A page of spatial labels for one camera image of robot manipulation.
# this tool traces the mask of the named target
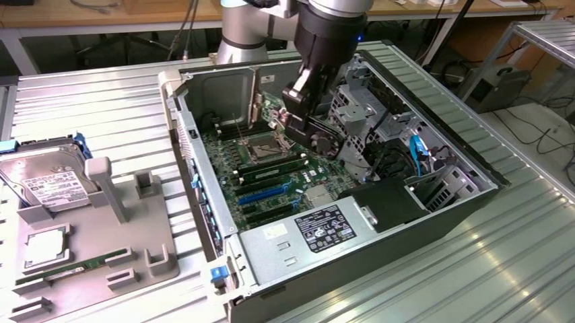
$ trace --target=blue latch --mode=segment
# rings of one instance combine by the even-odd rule
[[[422,166],[420,165],[418,154],[421,153],[422,155],[429,156],[430,153],[424,145],[422,138],[418,135],[414,135],[410,138],[410,152],[417,166],[417,175],[422,176]]]
[[[210,272],[213,274],[213,280],[211,280],[213,283],[217,283],[218,281],[225,280],[230,276],[230,272],[227,271],[226,266],[213,268]]]

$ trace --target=metal case frame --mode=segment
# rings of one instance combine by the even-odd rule
[[[231,217],[229,220],[217,217],[219,233],[222,234],[222,238],[227,239],[222,242],[222,249],[218,250],[214,245],[214,236],[203,237],[205,242],[211,241],[211,246],[205,245],[205,247],[206,249],[213,249],[214,253],[211,253],[214,258],[217,258],[218,255],[223,255],[226,245],[226,254],[234,255],[237,260],[241,259],[243,261],[243,267],[239,266],[239,268],[243,268],[239,275],[245,280],[246,288],[243,291],[237,290],[235,293],[230,293],[234,296],[230,296],[230,302],[227,304],[230,319],[234,322],[259,322],[273,319],[298,305],[312,301],[341,285],[360,278],[362,275],[366,275],[370,271],[374,271],[402,256],[406,256],[444,237],[509,185],[508,180],[494,170],[480,153],[466,144],[465,140],[456,131],[450,129],[444,120],[412,93],[392,72],[368,52],[360,51],[360,54],[370,63],[374,71],[381,75],[382,81],[388,84],[396,95],[426,120],[434,123],[444,138],[454,144],[466,161],[474,165],[480,173],[489,179],[493,189],[484,192],[473,200],[465,203],[457,203],[440,212],[432,213],[417,221],[408,223],[402,227],[386,231],[380,234],[377,238],[356,248],[346,250],[338,254],[337,257],[326,259],[313,268],[300,270],[283,277],[283,279],[267,282],[262,285],[257,284],[250,258],[247,258],[245,245],[237,234],[238,228],[235,227]],[[185,76],[185,79],[191,79],[197,73],[211,73],[222,70],[238,71],[239,69],[246,69],[250,65],[270,65],[275,63],[281,65],[297,63],[298,61],[300,60],[283,60],[275,62],[267,61],[261,64],[223,65],[218,69],[211,67],[209,69],[210,71],[207,71],[207,69],[194,69],[181,71],[181,74]],[[225,201],[218,194],[214,194],[214,192],[219,190],[219,185],[214,171],[211,170],[211,163],[203,148],[202,139],[198,135],[197,122],[187,107],[187,93],[189,88],[183,85],[175,91],[175,95],[169,99],[178,107],[178,136],[173,133],[173,139],[174,141],[177,138],[179,140],[181,152],[186,160],[186,163],[179,163],[181,171],[183,171],[183,173],[190,173],[183,174],[183,178],[191,178],[195,174],[203,177],[203,193],[207,193],[207,200],[219,204],[219,202]],[[189,199],[194,200],[197,196],[189,196]],[[203,232],[209,235],[214,234],[215,228],[211,227],[210,223],[206,221],[206,210],[202,208],[201,210],[201,212],[194,212],[197,223],[199,226],[205,225],[206,227],[201,235]]]

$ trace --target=aluminum profile table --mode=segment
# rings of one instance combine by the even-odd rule
[[[575,69],[575,23],[569,20],[513,22],[484,61],[480,71],[474,75],[474,79],[461,91],[460,96],[464,100],[472,95],[488,68],[494,64],[504,48],[508,46],[514,36],[522,37],[530,44],[540,47],[564,64]],[[514,55],[510,62],[517,62],[526,49],[528,47]]]
[[[377,59],[512,181],[513,186],[442,238],[274,322],[568,322],[575,320],[573,194],[490,129],[472,109],[394,47],[365,43]],[[296,52],[278,52],[274,58]],[[182,275],[55,322],[226,322],[199,270],[201,239],[175,171],[157,74],[210,64],[162,63],[22,77],[13,124],[19,139],[54,129],[86,132],[114,160],[115,181],[138,169],[162,177]],[[2,192],[0,262],[10,259],[14,199]],[[0,278],[0,286],[7,281]],[[0,299],[10,296],[0,289]]]

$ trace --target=motherboard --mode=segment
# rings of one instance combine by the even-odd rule
[[[219,125],[203,143],[227,206],[241,231],[314,209],[360,185],[342,161],[329,160],[294,143],[282,127],[271,127],[271,110],[282,100],[266,95],[262,120]]]

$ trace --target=table leg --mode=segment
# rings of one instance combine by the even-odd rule
[[[426,66],[432,62],[432,59],[434,58],[436,53],[438,52],[440,46],[444,43],[444,39],[446,39],[448,33],[452,30],[454,22],[456,22],[456,18],[448,18],[446,19],[446,22],[444,23],[438,37],[436,38],[436,41],[430,45],[432,48],[430,48],[430,51],[426,55],[426,59],[424,60],[422,66]]]
[[[21,33],[15,29],[0,29],[0,40],[7,47],[22,75],[37,75],[41,70],[22,43]]]

